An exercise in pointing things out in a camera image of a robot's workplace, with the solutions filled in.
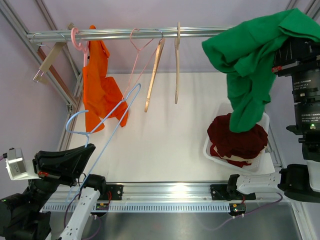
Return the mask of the pink plastic hanger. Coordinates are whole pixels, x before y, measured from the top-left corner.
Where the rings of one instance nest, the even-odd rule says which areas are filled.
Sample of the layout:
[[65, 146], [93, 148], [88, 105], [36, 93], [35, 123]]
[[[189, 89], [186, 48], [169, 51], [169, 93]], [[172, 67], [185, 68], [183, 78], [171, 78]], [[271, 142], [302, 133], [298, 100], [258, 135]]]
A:
[[86, 43], [77, 41], [76, 35], [79, 33], [78, 28], [73, 27], [70, 31], [71, 42], [74, 48], [83, 53], [83, 67], [87, 66], [87, 60], [89, 55], [89, 42]]

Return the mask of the green t shirt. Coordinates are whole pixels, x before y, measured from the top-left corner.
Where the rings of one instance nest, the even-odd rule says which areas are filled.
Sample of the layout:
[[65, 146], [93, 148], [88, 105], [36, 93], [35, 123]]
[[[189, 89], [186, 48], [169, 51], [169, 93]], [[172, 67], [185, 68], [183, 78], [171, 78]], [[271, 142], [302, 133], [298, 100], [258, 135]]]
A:
[[202, 42], [210, 63], [226, 74], [231, 132], [247, 132], [261, 120], [276, 78], [275, 53], [290, 37], [319, 42], [320, 26], [295, 8], [244, 21]]

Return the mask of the orange t shirt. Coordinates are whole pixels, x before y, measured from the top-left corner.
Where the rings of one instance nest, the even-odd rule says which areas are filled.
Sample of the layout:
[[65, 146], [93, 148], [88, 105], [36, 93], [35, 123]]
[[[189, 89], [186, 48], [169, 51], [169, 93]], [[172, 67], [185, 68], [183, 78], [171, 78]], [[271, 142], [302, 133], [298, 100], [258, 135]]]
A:
[[127, 124], [128, 104], [121, 102], [123, 94], [115, 79], [107, 76], [109, 50], [102, 40], [91, 40], [88, 44], [89, 60], [83, 68], [83, 104], [85, 128], [91, 132], [101, 119], [108, 116], [120, 121], [120, 126]]

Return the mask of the pink wire hanger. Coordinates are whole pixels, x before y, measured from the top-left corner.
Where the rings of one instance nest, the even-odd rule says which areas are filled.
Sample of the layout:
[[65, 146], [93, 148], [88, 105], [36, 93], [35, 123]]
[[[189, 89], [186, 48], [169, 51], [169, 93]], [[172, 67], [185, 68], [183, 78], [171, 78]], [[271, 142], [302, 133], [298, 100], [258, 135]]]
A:
[[144, 73], [145, 69], [147, 68], [147, 66], [149, 65], [152, 57], [154, 56], [155, 52], [154, 51], [148, 62], [144, 65], [144, 67], [142, 68], [141, 72], [139, 73], [138, 77], [134, 80], [134, 73], [135, 73], [135, 70], [137, 68], [137, 63], [140, 59], [140, 56], [141, 56], [141, 52], [150, 44], [154, 41], [154, 37], [150, 38], [150, 40], [148, 40], [144, 45], [142, 45], [141, 47], [137, 46], [137, 44], [135, 43], [134, 41], [134, 38], [133, 38], [133, 35], [134, 33], [138, 33], [140, 32], [140, 28], [134, 28], [132, 29], [132, 31], [130, 32], [130, 35], [129, 35], [129, 41], [130, 43], [132, 44], [132, 46], [134, 47], [134, 49], [136, 50], [136, 57], [135, 57], [135, 60], [134, 60], [134, 64], [132, 66], [132, 70], [131, 70], [131, 73], [129, 75], [129, 79], [128, 79], [128, 82], [127, 82], [127, 87], [123, 93], [123, 96], [122, 96], [122, 100], [124, 100], [128, 95], [129, 95], [129, 91], [133, 89], [133, 87], [139, 82], [142, 74]]

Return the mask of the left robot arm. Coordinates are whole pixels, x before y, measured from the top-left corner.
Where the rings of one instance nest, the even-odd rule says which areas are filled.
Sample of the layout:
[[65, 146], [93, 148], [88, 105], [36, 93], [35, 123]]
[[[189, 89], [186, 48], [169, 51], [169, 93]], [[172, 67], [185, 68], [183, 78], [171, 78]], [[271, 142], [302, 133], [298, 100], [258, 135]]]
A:
[[20, 148], [2, 155], [13, 181], [27, 180], [22, 193], [0, 200], [0, 235], [6, 240], [51, 240], [52, 213], [72, 213], [63, 219], [59, 240], [80, 240], [98, 200], [107, 195], [104, 176], [80, 177], [95, 151], [89, 143], [64, 151], [39, 151], [26, 160]]

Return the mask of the wooden hanger with metal hook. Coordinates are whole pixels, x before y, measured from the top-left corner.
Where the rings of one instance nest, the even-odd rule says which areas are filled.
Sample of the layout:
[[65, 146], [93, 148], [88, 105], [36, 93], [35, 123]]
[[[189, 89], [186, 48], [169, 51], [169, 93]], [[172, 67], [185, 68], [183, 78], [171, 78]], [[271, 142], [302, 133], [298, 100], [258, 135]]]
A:
[[149, 88], [148, 88], [148, 93], [147, 93], [147, 97], [146, 97], [146, 102], [145, 102], [145, 107], [144, 107], [144, 112], [147, 113], [148, 109], [149, 109], [149, 104], [150, 104], [150, 100], [151, 100], [151, 95], [152, 95], [152, 90], [153, 90], [153, 86], [154, 86], [154, 82], [155, 82], [155, 78], [156, 78], [156, 74], [158, 71], [158, 67], [159, 67], [159, 63], [160, 63], [160, 59], [161, 59], [161, 55], [163, 52], [163, 48], [165, 45], [165, 38], [163, 33], [159, 30], [159, 32], [161, 33], [161, 39], [158, 42], [157, 48], [155, 50], [155, 59], [154, 59], [154, 64], [153, 64], [153, 69], [152, 69], [152, 74], [151, 74], [151, 79], [150, 79], [150, 83], [149, 83]]

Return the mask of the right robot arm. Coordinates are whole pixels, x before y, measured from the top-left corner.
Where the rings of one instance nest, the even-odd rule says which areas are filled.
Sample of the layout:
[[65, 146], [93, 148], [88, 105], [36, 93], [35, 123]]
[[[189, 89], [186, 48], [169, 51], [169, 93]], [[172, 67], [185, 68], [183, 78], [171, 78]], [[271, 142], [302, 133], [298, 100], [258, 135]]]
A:
[[226, 193], [232, 199], [257, 192], [279, 193], [295, 201], [320, 201], [320, 43], [290, 37], [274, 57], [272, 72], [290, 76], [295, 124], [287, 130], [299, 136], [306, 164], [290, 164], [279, 172], [229, 177]]

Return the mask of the dark maroon t shirt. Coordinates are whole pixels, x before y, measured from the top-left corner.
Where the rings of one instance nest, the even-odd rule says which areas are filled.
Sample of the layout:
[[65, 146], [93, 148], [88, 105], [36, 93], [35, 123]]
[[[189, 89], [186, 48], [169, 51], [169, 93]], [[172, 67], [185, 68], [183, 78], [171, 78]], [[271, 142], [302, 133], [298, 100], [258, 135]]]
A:
[[255, 158], [268, 144], [267, 132], [258, 124], [249, 131], [232, 132], [229, 129], [230, 119], [230, 113], [217, 116], [207, 129], [209, 140], [223, 156]]

